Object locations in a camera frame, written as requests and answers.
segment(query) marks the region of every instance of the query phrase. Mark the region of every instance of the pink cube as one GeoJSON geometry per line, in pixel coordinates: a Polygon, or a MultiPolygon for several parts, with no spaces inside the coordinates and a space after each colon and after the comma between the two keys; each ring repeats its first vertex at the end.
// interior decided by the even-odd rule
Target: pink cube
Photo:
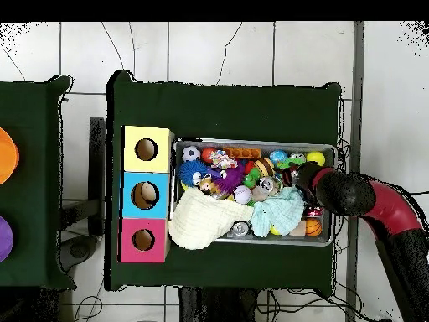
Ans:
{"type": "Polygon", "coordinates": [[[122,219],[118,262],[165,262],[170,246],[167,222],[167,219],[122,219]]]}

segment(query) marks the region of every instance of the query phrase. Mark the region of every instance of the blue ball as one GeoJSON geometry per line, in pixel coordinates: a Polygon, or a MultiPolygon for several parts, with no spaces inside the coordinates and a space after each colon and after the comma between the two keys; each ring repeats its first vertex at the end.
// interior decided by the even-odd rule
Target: blue ball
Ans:
{"type": "Polygon", "coordinates": [[[271,152],[270,154],[270,160],[274,163],[276,167],[277,167],[277,162],[284,162],[286,159],[287,159],[287,153],[279,149],[277,151],[271,152]]]}

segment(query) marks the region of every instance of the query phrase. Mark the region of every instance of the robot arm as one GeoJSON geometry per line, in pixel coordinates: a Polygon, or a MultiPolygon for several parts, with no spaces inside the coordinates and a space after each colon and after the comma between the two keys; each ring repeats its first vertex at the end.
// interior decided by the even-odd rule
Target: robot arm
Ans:
{"type": "Polygon", "coordinates": [[[429,240],[402,195],[381,182],[314,162],[282,171],[285,185],[292,185],[292,177],[308,203],[367,221],[404,322],[428,322],[429,240]]]}

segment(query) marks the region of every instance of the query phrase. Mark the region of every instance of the yellow cube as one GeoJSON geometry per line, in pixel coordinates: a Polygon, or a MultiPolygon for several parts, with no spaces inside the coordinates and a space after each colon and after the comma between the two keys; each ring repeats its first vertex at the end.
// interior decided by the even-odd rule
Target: yellow cube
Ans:
{"type": "Polygon", "coordinates": [[[124,170],[169,173],[173,133],[168,128],[124,127],[124,170]]]}

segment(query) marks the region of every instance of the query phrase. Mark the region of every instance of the orange bowl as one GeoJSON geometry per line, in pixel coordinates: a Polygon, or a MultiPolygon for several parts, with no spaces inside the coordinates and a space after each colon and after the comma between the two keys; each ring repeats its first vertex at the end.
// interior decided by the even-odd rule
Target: orange bowl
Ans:
{"type": "Polygon", "coordinates": [[[0,128],[0,184],[3,184],[17,168],[19,151],[8,133],[0,128]]]}

